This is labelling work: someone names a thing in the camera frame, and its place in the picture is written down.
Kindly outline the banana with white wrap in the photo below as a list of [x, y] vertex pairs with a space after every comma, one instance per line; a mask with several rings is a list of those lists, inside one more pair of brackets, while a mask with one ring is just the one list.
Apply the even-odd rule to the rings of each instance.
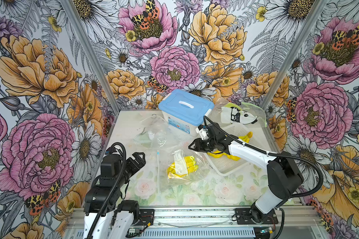
[[194, 156], [185, 156], [183, 150], [173, 153], [174, 162], [168, 167], [168, 179], [183, 178], [198, 170], [199, 165]]

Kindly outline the panda zip-top bag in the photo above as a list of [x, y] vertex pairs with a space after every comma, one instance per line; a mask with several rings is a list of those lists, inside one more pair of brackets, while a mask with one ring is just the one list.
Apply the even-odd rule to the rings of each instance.
[[240, 106], [233, 103], [223, 105], [220, 110], [220, 121], [224, 124], [255, 124], [260, 127], [267, 127], [265, 111], [250, 103], [242, 103]]

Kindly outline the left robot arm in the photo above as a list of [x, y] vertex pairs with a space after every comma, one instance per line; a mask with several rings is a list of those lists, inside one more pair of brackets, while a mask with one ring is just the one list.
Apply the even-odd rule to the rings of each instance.
[[105, 152], [91, 189], [85, 195], [85, 239], [131, 239], [140, 235], [128, 233], [140, 220], [139, 203], [135, 200], [118, 200], [123, 196], [121, 187], [146, 165], [145, 154], [127, 151], [120, 142], [112, 144]]

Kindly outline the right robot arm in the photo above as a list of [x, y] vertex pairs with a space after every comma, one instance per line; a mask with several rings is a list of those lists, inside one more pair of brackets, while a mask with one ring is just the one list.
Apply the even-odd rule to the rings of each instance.
[[[289, 199], [312, 195], [323, 186], [322, 170], [306, 159], [287, 152], [275, 153], [260, 149], [229, 134], [208, 117], [203, 118], [203, 124], [199, 125], [197, 130], [199, 137], [188, 146], [190, 150], [202, 153], [213, 153], [219, 150], [267, 171], [268, 189], [251, 205], [247, 216], [247, 219], [255, 224], [264, 223], [271, 211], [280, 209]], [[296, 192], [304, 182], [297, 161], [310, 165], [318, 175], [317, 185], [304, 193]]]

